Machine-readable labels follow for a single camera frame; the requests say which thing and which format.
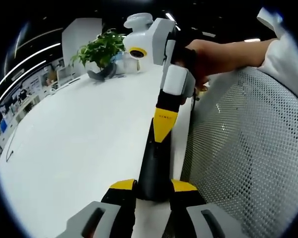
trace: white desk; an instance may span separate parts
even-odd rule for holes
[[[32,237],[53,238],[66,221],[109,186],[138,179],[159,93],[162,67],[97,83],[87,75],[48,96],[18,125],[0,182],[12,211]],[[179,179],[191,102],[173,131],[173,177]],[[169,204],[137,201],[133,237],[161,237]]]

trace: yellow ring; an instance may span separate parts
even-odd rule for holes
[[[141,53],[144,54],[144,57],[147,55],[147,52],[146,52],[144,49],[142,49],[142,48],[138,48],[138,47],[131,47],[131,48],[129,49],[129,52],[130,52],[130,51],[139,51],[139,52],[141,52]]]

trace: ceiling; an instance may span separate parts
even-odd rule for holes
[[[168,12],[181,29],[178,40],[183,44],[188,44],[193,39],[228,43],[250,38],[266,40],[275,36],[257,21],[260,8],[260,0],[224,3],[219,0],[104,0],[102,3],[93,1],[82,5],[53,3],[49,6],[46,3],[38,11],[26,11],[18,4],[6,9],[13,21],[0,25],[0,32],[4,32],[0,34],[0,80],[29,55],[61,42],[63,29],[76,18],[102,18],[103,29],[116,28],[120,33],[129,33],[130,30],[123,27],[129,15],[150,12],[154,18],[166,18],[165,14]],[[205,36],[202,32],[216,36]],[[62,47],[53,47],[33,57],[22,67],[27,70],[43,60],[50,62],[60,57]],[[0,87],[0,94],[10,84],[8,77]]]

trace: green leaves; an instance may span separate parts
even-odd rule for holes
[[[98,35],[96,40],[81,46],[77,54],[72,56],[72,66],[76,60],[79,60],[84,67],[88,61],[95,62],[99,68],[106,67],[114,55],[125,50],[123,36],[124,34],[117,34],[113,29]]]

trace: wall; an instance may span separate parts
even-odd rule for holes
[[[71,57],[81,46],[96,39],[102,31],[100,18],[77,18],[62,33],[62,51],[65,65],[71,63]],[[96,64],[84,68],[78,61],[74,64],[75,76],[85,74],[88,69],[98,71]]]

